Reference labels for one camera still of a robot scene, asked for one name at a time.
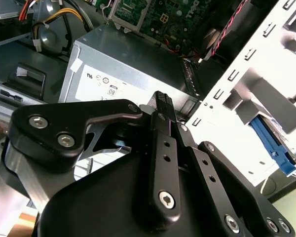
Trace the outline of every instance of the red wire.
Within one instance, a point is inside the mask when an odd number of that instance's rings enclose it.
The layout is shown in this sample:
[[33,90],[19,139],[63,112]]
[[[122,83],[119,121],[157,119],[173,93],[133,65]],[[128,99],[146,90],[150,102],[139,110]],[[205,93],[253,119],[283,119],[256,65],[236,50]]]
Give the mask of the red wire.
[[20,16],[19,16],[19,21],[22,21],[24,20],[24,12],[25,12],[25,9],[27,8],[27,5],[28,3],[30,2],[30,0],[26,0],[26,3],[24,4],[23,8],[22,8],[22,11],[20,13]]
[[233,16],[230,18],[228,24],[225,26],[223,32],[222,32],[222,36],[220,37],[220,39],[218,40],[217,44],[215,47],[212,48],[212,56],[215,55],[217,49],[219,48],[223,38],[226,36],[226,33],[227,33],[227,30],[229,29],[229,27],[232,25],[236,15],[239,14],[239,12],[242,10],[243,6],[245,5],[245,3],[247,2],[248,0],[244,0],[242,3],[240,3],[240,5],[238,6],[237,10],[234,12]]

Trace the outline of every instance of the metal slot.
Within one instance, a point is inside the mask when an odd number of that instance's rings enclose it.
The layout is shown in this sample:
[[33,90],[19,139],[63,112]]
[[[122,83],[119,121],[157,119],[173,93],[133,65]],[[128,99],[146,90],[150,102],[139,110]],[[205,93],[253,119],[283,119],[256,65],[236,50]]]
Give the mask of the metal slot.
[[216,94],[215,94],[215,96],[214,96],[214,99],[215,99],[215,100],[218,100],[222,94],[223,94],[223,90],[219,89],[219,90],[216,92]]
[[199,124],[199,122],[201,122],[201,120],[202,120],[202,119],[197,118],[197,119],[192,123],[192,125],[195,126],[195,127],[198,126],[198,124]]
[[239,71],[233,70],[232,74],[228,77],[228,81],[233,81],[238,76]]
[[254,49],[254,48],[250,49],[249,52],[247,53],[247,55],[245,56],[245,60],[249,61],[255,52],[256,52],[256,49]]
[[294,4],[295,1],[296,1],[296,0],[288,0],[288,1],[284,4],[283,8],[284,8],[285,10],[290,9],[291,6]]
[[263,36],[264,36],[264,37],[268,37],[269,34],[274,30],[275,26],[276,26],[276,25],[273,24],[273,22],[271,22],[270,24],[268,24],[266,30],[263,31]]
[[15,101],[17,101],[17,102],[22,102],[22,101],[23,101],[22,97],[17,96],[17,95],[11,95],[8,91],[2,90],[2,89],[0,89],[0,94],[1,94],[1,95],[4,95],[4,96],[6,96],[6,97],[11,97],[11,98],[13,98]]

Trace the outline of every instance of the gray power supply casing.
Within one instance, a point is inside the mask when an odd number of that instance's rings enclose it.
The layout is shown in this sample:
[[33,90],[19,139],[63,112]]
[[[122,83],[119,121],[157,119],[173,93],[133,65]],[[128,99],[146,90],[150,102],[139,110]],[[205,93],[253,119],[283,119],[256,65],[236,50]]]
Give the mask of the gray power supply casing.
[[102,25],[74,43],[59,102],[129,99],[167,93],[188,116],[200,99],[189,63],[139,36]]

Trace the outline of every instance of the green circuit board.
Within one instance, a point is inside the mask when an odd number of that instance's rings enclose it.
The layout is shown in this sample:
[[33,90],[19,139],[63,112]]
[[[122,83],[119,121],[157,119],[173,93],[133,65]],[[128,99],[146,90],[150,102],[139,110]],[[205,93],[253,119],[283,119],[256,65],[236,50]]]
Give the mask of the green circuit board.
[[147,7],[146,0],[121,0],[114,15],[128,23],[137,26],[142,11]]
[[191,39],[211,0],[152,0],[140,33],[170,45]]
[[[199,22],[207,13],[212,0],[151,0],[140,33],[158,42],[168,43],[175,48],[186,40],[190,40]],[[100,3],[108,0],[97,0]],[[147,7],[146,0],[120,0],[114,16],[137,26],[143,10]]]

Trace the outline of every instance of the rectangular cutout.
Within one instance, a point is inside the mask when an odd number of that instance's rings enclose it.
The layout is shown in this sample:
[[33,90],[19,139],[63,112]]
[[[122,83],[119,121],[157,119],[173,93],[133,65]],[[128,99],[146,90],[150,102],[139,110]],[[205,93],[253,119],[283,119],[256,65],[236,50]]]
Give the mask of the rectangular cutout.
[[218,100],[218,99],[221,97],[222,94],[223,94],[223,90],[219,89],[219,90],[216,92],[216,94],[215,94],[215,96],[214,96],[214,99],[215,99],[215,100]]
[[294,4],[295,1],[296,1],[296,0],[288,0],[288,1],[284,4],[283,8],[284,8],[285,10],[290,9],[291,6]]
[[257,51],[257,50],[254,49],[254,48],[250,49],[249,52],[247,53],[247,55],[245,56],[245,60],[246,60],[246,61],[249,61],[250,58],[254,55],[254,53],[255,53],[256,51]]
[[263,36],[266,38],[270,35],[270,33],[274,30],[275,28],[275,24],[273,24],[273,22],[271,22],[270,24],[268,24],[268,27],[266,28],[265,31],[263,31]]
[[192,123],[192,125],[196,127],[196,126],[198,126],[199,122],[201,122],[201,121],[202,121],[202,119],[197,118],[197,119]]
[[233,81],[238,76],[239,71],[233,70],[232,74],[228,77],[228,81]]

